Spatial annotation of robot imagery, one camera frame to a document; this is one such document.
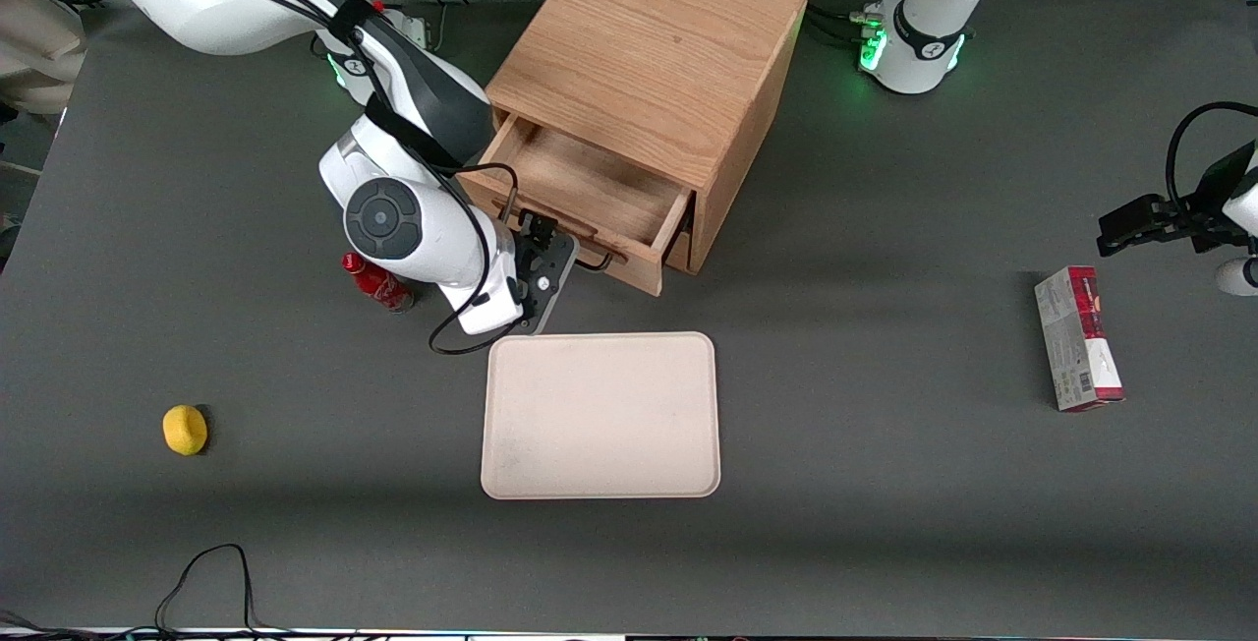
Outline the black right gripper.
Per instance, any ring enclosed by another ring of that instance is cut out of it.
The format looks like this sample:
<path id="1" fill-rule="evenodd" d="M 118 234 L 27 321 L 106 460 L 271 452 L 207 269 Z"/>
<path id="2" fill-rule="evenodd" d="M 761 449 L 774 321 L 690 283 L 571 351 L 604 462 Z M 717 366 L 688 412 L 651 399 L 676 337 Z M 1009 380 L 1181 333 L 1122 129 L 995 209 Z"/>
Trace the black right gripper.
<path id="1" fill-rule="evenodd" d="M 512 295 L 522 314 L 511 331 L 512 336 L 538 336 L 557 304 L 569 274 L 575 265 L 579 244 L 571 235 L 559 233 L 554 217 L 518 212 L 515 243 L 515 278 Z"/>

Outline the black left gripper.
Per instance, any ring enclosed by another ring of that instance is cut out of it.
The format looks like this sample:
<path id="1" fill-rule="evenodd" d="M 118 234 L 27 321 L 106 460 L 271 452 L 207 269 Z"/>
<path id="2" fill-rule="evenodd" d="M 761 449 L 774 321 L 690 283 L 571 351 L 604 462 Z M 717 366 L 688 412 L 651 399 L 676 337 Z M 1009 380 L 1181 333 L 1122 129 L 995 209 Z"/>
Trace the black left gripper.
<path id="1" fill-rule="evenodd" d="M 1218 248 L 1252 251 L 1257 229 L 1257 148 L 1254 141 L 1218 160 L 1203 173 L 1189 195 L 1193 215 L 1193 251 Z M 1180 212 L 1156 194 L 1141 195 L 1098 219 L 1097 251 L 1108 259 L 1127 248 L 1172 243 L 1185 238 Z"/>

